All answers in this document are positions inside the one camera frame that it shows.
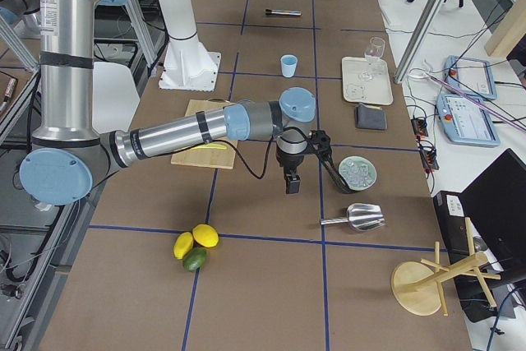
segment black pen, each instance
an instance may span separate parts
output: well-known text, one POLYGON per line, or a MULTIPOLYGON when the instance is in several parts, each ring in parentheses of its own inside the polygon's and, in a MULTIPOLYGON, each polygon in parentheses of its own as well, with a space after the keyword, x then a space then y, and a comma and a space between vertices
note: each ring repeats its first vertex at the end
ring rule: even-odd
POLYGON ((302 16, 302 12, 291 12, 290 10, 265 10, 267 16, 302 16))

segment brown table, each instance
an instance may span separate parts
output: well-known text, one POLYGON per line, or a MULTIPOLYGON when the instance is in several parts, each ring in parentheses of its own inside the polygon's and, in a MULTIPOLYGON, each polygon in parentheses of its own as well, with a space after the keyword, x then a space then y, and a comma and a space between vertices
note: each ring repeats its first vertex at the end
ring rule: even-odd
MULTIPOLYGON (((441 236, 401 88, 393 85, 385 132, 356 129, 353 105, 342 98, 341 58, 362 56, 371 35, 387 37, 377 1, 192 2, 201 41, 222 53, 215 91, 160 90, 157 76, 131 128, 181 117, 189 99, 269 100, 303 86, 316 94, 316 124, 333 138, 335 163, 364 156, 378 181, 343 195, 309 157, 299 168, 301 192, 286 196, 273 159, 262 181, 238 159, 233 170, 173 166, 168 157, 135 164, 108 181, 40 350, 470 349, 452 284, 448 317, 414 316, 390 291, 392 270, 432 260, 441 236), (303 16, 267 19, 267 7, 303 16), (292 79, 279 76, 283 53, 298 55, 292 79), (320 217, 354 202, 381 205, 387 225, 321 229, 320 217), (222 238, 192 274, 172 247, 202 222, 222 238)), ((393 72, 389 49, 385 59, 393 72)), ((238 148, 261 168, 264 141, 238 148)))

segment table surface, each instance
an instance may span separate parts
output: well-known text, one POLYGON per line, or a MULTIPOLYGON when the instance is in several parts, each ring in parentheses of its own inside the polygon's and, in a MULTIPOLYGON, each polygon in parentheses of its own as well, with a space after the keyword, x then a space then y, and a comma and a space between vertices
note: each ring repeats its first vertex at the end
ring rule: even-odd
MULTIPOLYGON (((427 0, 415 0, 413 3, 407 3, 404 0, 379 0, 396 64, 407 48, 411 37, 410 32, 414 30, 426 2, 427 0)), ((497 14, 493 15, 488 24, 497 16, 497 14)), ((431 66, 433 71, 442 70, 446 57, 448 55, 460 55, 473 39, 473 33, 485 26, 486 24, 472 0, 464 0, 464 7, 462 8, 458 7, 458 0, 448 0, 442 5, 431 23, 430 34, 424 39, 422 48, 418 52, 412 67, 429 69, 431 66)), ((484 32, 481 39, 465 56, 486 59, 490 64, 498 63, 491 67, 496 81, 520 83, 508 62, 502 62, 503 59, 501 58, 487 56, 484 44, 490 37, 489 31, 484 32)), ((436 76, 443 77, 443 73, 436 74, 436 76)), ((498 112, 502 111, 493 104, 495 103, 514 117, 526 116, 525 90, 512 85, 497 85, 496 88, 497 99, 494 102, 486 102, 492 109, 498 112)), ((404 94, 408 106, 417 104, 426 111, 427 115, 433 114, 432 105, 436 102, 436 97, 440 91, 441 88, 430 81, 415 81, 411 78, 404 80, 404 94)), ((409 115, 413 115, 413 110, 415 110, 414 107, 408 107, 409 115)), ((415 115, 421 117, 423 115, 422 110, 416 109, 415 115)), ((485 148, 452 144, 435 119, 428 118, 428 123, 427 129, 430 132, 428 140, 432 141, 437 148, 437 161, 440 166, 439 171, 434 173, 434 178, 428 179, 431 194, 438 191, 462 192, 472 180, 508 148, 511 148, 526 162, 524 134, 510 126, 496 125, 501 145, 485 148)), ((522 307, 515 308, 514 312, 518 319, 506 319, 504 317, 499 320, 499 328, 506 335, 494 337, 492 350, 520 349, 523 347, 521 344, 526 344, 526 332, 524 332, 526 312, 522 307)), ((466 319, 474 349, 486 349, 489 330, 493 326, 494 320, 492 317, 473 324, 466 319)))
MULTIPOLYGON (((361 57, 372 35, 387 39, 378 1, 192 3, 200 40, 222 53, 215 91, 160 90, 160 76, 152 78, 131 128, 181 117, 189 99, 270 100, 303 86, 316 95, 313 127, 332 137, 335 163, 364 156, 378 181, 341 194, 307 157, 300 193, 286 196, 273 160, 261 181, 239 159, 233 170, 174 166, 169 157, 135 164, 108 180, 39 349, 470 349, 453 284, 445 286, 448 317, 414 316, 390 290, 392 270, 432 260, 441 236, 402 87, 392 85, 386 132, 358 130, 354 105, 343 100, 341 58, 361 57), (265 8, 303 15, 270 19, 265 8), (294 78, 279 75, 283 53, 298 55, 294 78), (387 225, 320 227, 355 202, 381 205, 387 225), (221 241, 193 274, 172 248, 198 223, 215 226, 221 241)), ((393 71, 389 48, 385 60, 393 71)), ((261 168, 264 141, 238 148, 261 168)))

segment lime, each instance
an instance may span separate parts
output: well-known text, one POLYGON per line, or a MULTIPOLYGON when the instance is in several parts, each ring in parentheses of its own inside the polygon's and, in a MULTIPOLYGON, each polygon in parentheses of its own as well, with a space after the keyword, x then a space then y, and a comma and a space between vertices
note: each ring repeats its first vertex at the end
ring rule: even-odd
POLYGON ((202 247, 194 247, 182 260, 182 267, 188 271, 196 271, 206 261, 206 250, 202 247))
POLYGON ((208 224, 198 224, 191 233, 194 239, 203 247, 215 247, 219 242, 217 230, 208 224))
POLYGON ((194 237, 190 232, 181 233, 173 244, 173 254, 177 259, 182 259, 194 247, 194 237))

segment white pillar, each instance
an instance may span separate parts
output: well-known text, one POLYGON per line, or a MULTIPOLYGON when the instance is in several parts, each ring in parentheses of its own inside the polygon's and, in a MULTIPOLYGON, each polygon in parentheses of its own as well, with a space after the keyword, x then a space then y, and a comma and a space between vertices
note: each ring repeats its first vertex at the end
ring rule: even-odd
POLYGON ((208 53, 199 41, 191 0, 159 0, 170 42, 159 86, 214 90, 220 53, 208 53))

